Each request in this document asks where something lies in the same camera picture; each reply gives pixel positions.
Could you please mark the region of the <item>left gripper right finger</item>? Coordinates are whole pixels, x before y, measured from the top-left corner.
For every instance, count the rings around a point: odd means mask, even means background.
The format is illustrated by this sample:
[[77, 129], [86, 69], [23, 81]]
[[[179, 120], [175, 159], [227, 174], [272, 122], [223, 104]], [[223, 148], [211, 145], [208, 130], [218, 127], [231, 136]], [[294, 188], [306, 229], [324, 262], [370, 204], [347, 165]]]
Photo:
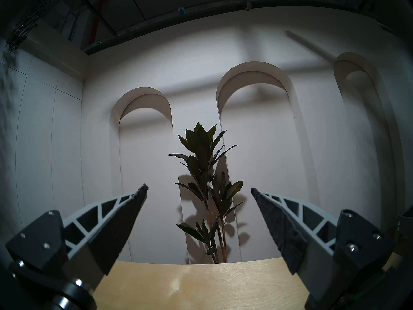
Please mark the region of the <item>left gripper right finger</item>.
[[306, 310], [346, 310], [386, 278], [394, 241], [353, 210], [335, 218], [309, 202], [251, 189], [288, 270], [309, 292]]

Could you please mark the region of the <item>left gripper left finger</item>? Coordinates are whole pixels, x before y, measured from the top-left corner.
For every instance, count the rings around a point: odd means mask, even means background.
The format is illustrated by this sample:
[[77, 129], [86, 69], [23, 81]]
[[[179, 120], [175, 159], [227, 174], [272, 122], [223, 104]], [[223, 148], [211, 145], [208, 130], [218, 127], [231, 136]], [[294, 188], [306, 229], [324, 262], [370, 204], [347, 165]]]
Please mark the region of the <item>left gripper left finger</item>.
[[14, 261], [43, 275], [80, 279], [96, 289], [118, 259], [147, 199], [148, 186], [81, 208], [66, 219], [48, 210], [5, 247]]

